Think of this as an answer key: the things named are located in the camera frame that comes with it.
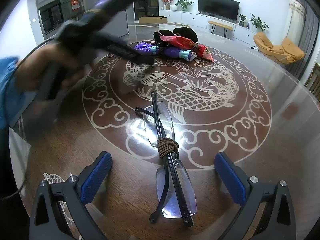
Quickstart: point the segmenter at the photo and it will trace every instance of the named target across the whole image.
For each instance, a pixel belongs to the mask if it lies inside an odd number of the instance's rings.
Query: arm
[[[16,79],[12,76],[17,62],[16,57],[0,59],[0,128],[7,126],[24,103],[25,95],[17,89]]]
[[[0,59],[0,128],[5,128],[7,122],[22,108],[24,92],[38,89],[51,61],[61,63],[72,73],[62,82],[63,89],[72,87],[84,76],[81,64],[57,43],[37,49],[20,65],[16,57]]]

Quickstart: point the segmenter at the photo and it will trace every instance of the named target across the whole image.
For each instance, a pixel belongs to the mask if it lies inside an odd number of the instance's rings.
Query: wooden table
[[[129,43],[136,37],[151,39],[156,30],[130,27]],[[27,108],[23,123],[31,152],[21,198],[29,214],[42,179],[78,175],[108,151],[112,169],[88,207],[108,239],[217,239],[239,209],[214,170],[214,156],[223,150],[248,176],[287,182],[297,239],[307,235],[320,215],[319,105],[258,53],[216,35],[197,35],[208,45],[213,65],[158,58],[150,75],[143,75],[142,68],[109,54],[65,98],[34,101]],[[156,170],[161,162],[133,108],[151,105],[152,89],[171,109],[180,159],[195,191],[192,228],[185,228],[181,219],[148,220],[158,203]],[[64,210],[78,239],[68,208]]]
[[[227,36],[227,30],[233,30],[233,27],[232,26],[229,26],[229,25],[225,25],[225,24],[222,24],[222,23],[218,23],[218,22],[214,22],[214,21],[208,21],[209,24],[212,24],[212,29],[211,29],[211,33],[214,32],[214,29],[216,28],[216,26],[220,26],[223,28],[223,37],[226,37]]]

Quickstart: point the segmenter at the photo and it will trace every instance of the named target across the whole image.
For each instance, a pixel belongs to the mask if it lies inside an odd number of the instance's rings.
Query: red sign
[[[71,0],[71,5],[76,5],[79,3],[79,0]]]
[[[71,0],[72,10],[75,11],[80,8],[79,0]]]

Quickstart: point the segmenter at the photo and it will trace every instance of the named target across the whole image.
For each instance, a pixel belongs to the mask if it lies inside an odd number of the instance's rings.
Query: black cloth
[[[155,40],[155,43],[159,47],[167,47],[170,46],[169,43],[166,41],[162,41],[160,39],[160,36],[182,36],[187,39],[192,40],[194,43],[198,42],[198,37],[197,34],[192,30],[191,28],[188,27],[181,27],[181,28],[175,28],[173,32],[169,30],[159,30],[153,33],[153,38]]]

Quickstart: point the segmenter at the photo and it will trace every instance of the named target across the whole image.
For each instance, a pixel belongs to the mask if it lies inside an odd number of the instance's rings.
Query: cardboard box
[[[168,18],[165,16],[143,16],[139,18],[139,23],[167,23]]]

